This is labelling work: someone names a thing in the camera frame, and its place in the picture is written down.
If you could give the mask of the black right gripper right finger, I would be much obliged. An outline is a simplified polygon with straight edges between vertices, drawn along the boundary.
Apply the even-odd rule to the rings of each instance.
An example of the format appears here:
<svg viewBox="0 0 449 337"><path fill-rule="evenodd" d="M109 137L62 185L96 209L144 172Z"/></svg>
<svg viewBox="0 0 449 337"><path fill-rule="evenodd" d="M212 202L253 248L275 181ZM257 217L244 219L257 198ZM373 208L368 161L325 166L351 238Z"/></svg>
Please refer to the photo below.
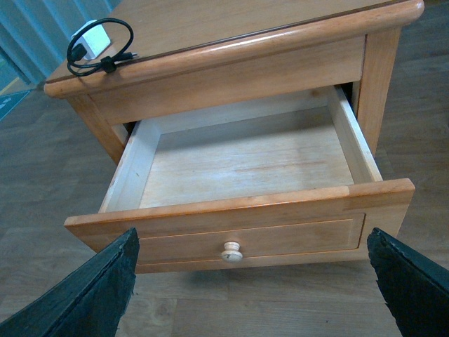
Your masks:
<svg viewBox="0 0 449 337"><path fill-rule="evenodd" d="M374 228L367 238L377 285L402 336L448 335L448 270Z"/></svg>

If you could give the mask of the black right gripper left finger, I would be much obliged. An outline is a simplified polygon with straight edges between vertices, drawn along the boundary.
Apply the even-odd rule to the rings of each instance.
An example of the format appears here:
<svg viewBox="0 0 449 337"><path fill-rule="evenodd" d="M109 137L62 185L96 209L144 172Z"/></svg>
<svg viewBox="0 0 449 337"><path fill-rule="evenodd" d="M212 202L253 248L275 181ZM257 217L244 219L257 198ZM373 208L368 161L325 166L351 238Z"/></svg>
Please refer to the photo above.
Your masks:
<svg viewBox="0 0 449 337"><path fill-rule="evenodd" d="M40 298L1 323L2 336L115 336L135 286L131 228Z"/></svg>

